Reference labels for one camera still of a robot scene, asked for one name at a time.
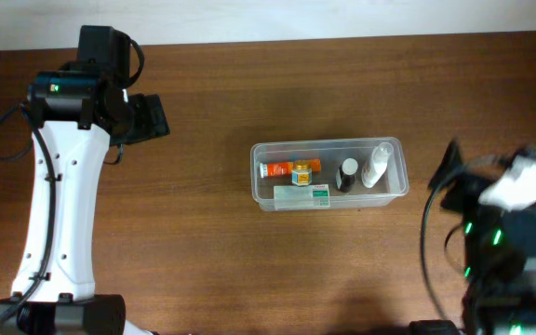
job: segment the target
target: white wall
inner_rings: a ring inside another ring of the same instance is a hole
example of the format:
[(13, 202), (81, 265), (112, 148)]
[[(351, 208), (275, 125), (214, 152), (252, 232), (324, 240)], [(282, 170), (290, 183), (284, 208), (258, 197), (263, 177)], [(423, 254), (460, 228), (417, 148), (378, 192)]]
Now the white wall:
[(0, 0), (0, 49), (76, 47), (83, 24), (141, 45), (536, 30), (536, 0)]

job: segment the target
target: green light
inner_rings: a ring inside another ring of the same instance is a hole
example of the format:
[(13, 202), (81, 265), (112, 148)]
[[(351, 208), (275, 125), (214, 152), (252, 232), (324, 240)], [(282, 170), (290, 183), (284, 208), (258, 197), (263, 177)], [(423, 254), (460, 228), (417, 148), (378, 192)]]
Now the green light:
[(514, 325), (510, 328), (510, 335), (522, 335), (522, 327), (520, 325)]
[(497, 246), (498, 243), (500, 243), (500, 237), (502, 237), (502, 230), (498, 229), (498, 232), (495, 234), (495, 237), (493, 238), (493, 245)]

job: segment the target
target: wooden table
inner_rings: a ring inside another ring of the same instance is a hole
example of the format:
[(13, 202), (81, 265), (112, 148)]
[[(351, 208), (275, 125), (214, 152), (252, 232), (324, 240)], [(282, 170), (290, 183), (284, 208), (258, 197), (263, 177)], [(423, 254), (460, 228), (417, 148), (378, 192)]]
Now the wooden table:
[[(536, 33), (145, 47), (131, 93), (158, 93), (172, 134), (104, 166), (93, 261), (99, 293), (164, 334), (324, 334), (437, 318), (419, 267), (426, 184), (457, 136), (467, 158), (536, 143)], [(0, 116), (75, 50), (0, 52)], [(28, 138), (17, 116), (0, 151)], [(410, 191), (384, 208), (262, 212), (258, 142), (394, 136)], [(34, 162), (0, 163), (0, 298), (20, 264)], [(464, 280), (433, 211), (428, 257), (460, 321)], [(452, 253), (461, 256), (461, 241)]]

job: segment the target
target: bottle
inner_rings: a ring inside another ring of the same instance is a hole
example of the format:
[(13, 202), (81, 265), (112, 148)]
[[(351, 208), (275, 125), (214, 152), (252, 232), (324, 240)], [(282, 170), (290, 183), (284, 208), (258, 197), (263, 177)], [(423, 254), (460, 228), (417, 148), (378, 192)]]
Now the bottle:
[(388, 142), (380, 144), (371, 153), (371, 159), (363, 166), (361, 181), (367, 188), (372, 188), (388, 167), (388, 158), (392, 155), (394, 147)]
[(310, 161), (299, 160), (293, 163), (291, 173), (293, 184), (306, 186), (312, 183), (312, 165)]
[(344, 193), (348, 193), (355, 184), (355, 174), (359, 164), (353, 158), (347, 158), (336, 171), (336, 188)]

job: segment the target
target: small jar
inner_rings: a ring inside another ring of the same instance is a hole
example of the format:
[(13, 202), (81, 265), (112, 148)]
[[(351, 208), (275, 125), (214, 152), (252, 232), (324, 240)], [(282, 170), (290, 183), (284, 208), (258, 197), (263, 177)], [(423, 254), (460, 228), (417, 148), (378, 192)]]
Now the small jar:
[(310, 161), (299, 160), (293, 163), (293, 184), (306, 186), (312, 183), (312, 166)]

